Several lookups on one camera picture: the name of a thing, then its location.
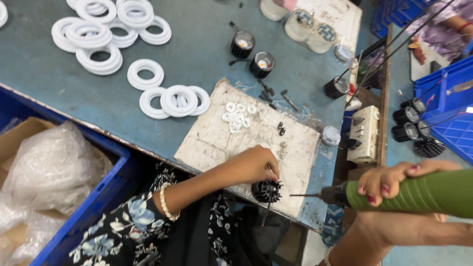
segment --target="blue table surface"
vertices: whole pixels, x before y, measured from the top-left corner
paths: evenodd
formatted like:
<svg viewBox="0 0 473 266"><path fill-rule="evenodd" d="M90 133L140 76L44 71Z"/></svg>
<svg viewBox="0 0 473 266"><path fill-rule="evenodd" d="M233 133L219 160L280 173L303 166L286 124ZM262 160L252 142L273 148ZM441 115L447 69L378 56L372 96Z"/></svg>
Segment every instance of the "blue table surface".
<svg viewBox="0 0 473 266"><path fill-rule="evenodd" d="M138 39L122 49L123 66L109 76L96 76L77 62L75 55L53 43L51 28L63 17L77 16L66 1L6 0L9 20L0 29L0 82L82 121L176 163L174 153L195 117L154 120L138 105L141 91L129 85L126 72L132 62L149 58L165 72L163 87L197 85L211 93L226 77L235 87L257 98L261 87L248 71L247 62L229 66L234 34L229 21L250 31L256 38L254 52L266 50L276 58L276 67L264 82L275 90L279 110L313 128L332 125L340 129L345 97L327 98L323 85L343 72L348 64L339 62L331 49L319 55L287 37L283 19L273 22L259 10L256 0L152 0L156 15L172 28L171 40L161 46ZM288 96L300 107L295 113L281 97ZM308 193L331 185L337 147L321 144L312 168ZM314 229L323 224L326 205L307 198L294 219Z"/></svg>
<svg viewBox="0 0 473 266"><path fill-rule="evenodd" d="M393 25L393 36L396 36L401 29ZM393 50L398 47L409 36L403 33L393 44ZM401 48L391 58L391 83L389 93L389 120L388 129L395 126L392 114L398 110L400 104L406 99L399 95L401 90L407 98L414 97L414 85L410 81L410 69L406 66L410 65L409 51L407 45ZM393 166L401 161L419 162L425 158L414 153L412 142L396 142L389 133L387 138L387 166ZM435 159L451 160L462 165L463 168L471 168L472 166L463 160L460 156L447 148L440 156ZM468 222L473 223L470 219L458 219L450 217L449 222ZM384 266L467 266L472 264L473 248L465 247L395 247L383 260Z"/></svg>

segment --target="wooden plank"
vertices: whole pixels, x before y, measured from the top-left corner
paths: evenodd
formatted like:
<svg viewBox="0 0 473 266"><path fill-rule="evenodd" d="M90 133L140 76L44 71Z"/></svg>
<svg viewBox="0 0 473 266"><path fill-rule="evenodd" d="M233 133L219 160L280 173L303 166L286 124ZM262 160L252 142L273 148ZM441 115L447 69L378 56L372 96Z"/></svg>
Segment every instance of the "wooden plank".
<svg viewBox="0 0 473 266"><path fill-rule="evenodd" d="M255 114L246 114L251 127L242 127L236 134L228 130L228 123L222 120L228 102L253 104ZM286 133L279 136L278 124L283 122ZM174 158L200 172L205 172L242 151L262 145L271 149L280 167L280 180L284 185L281 201L272 209L286 216L296 218L304 203L304 197L290 197L289 194L304 194L310 179L315 151L319 146L319 135L290 117L272 109L266 104L232 87L227 79L221 79L210 96L210 107L197 118L177 150ZM233 186L229 190L255 203L251 185Z"/></svg>
<svg viewBox="0 0 473 266"><path fill-rule="evenodd" d="M389 25L386 44L389 44L393 39L393 25ZM379 109L379 131L377 141L377 165L386 165L386 143L388 134L388 108L389 108L389 82L391 77L391 59L386 57L391 54L391 47L388 47L385 52L385 61L383 65L383 82L381 90L381 108Z"/></svg>

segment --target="black floral dress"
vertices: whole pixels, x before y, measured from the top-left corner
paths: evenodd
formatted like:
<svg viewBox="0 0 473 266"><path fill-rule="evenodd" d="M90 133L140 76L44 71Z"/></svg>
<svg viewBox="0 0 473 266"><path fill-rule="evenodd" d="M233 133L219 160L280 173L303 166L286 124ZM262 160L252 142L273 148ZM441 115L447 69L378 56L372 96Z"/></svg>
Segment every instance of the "black floral dress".
<svg viewBox="0 0 473 266"><path fill-rule="evenodd" d="M150 190L134 196L102 218L84 233L81 243L69 253L65 265L74 266L157 266L162 248L168 241L174 222L162 215L152 194L165 182L175 184L188 178L185 173L159 163L157 176ZM225 259L228 242L233 241L236 219L231 216L223 192L213 197L209 220L209 248L216 255L214 265L231 265Z"/></svg>

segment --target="cardboard box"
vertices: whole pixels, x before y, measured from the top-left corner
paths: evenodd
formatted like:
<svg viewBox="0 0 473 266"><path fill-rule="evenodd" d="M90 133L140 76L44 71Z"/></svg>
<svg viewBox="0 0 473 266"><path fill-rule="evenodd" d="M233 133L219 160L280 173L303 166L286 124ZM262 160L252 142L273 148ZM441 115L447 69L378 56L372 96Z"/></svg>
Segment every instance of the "cardboard box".
<svg viewBox="0 0 473 266"><path fill-rule="evenodd" d="M20 148L21 142L24 139L27 139L37 133L40 133L46 129L55 127L51 122L36 118L30 117L23 123L18 126L10 129L5 132L3 135L0 135L0 187L3 187L8 172L10 171L11 165L15 160L17 151ZM110 160L96 147L92 146L92 151L95 153L95 156L98 158L103 158L110 162ZM44 215L66 220L68 217L58 211L49 210L49 211L40 211ZM15 228L10 229L4 234L9 240L14 243L14 248L19 247L26 238L26 225L21 224ZM24 261L20 265L29 265L31 261Z"/></svg>

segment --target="sleeve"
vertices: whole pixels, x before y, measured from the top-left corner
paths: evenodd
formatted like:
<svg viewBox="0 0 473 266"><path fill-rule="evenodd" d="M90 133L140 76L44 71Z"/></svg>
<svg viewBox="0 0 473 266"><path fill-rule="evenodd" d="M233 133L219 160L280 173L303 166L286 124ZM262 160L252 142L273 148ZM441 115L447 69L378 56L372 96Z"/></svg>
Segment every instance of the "sleeve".
<svg viewBox="0 0 473 266"><path fill-rule="evenodd" d="M427 13L431 16L433 16L435 13L439 12L444 6L448 4L448 0L439 0L436 3L434 3ZM451 18L453 16L457 16L457 12L455 12L455 2L451 3L446 9L444 9L442 12L440 12L435 18L433 18L432 22L434 24L439 24L440 22Z"/></svg>
<svg viewBox="0 0 473 266"><path fill-rule="evenodd" d="M173 222L162 215L152 192L134 196L84 233L65 265L121 266L152 264L160 259Z"/></svg>

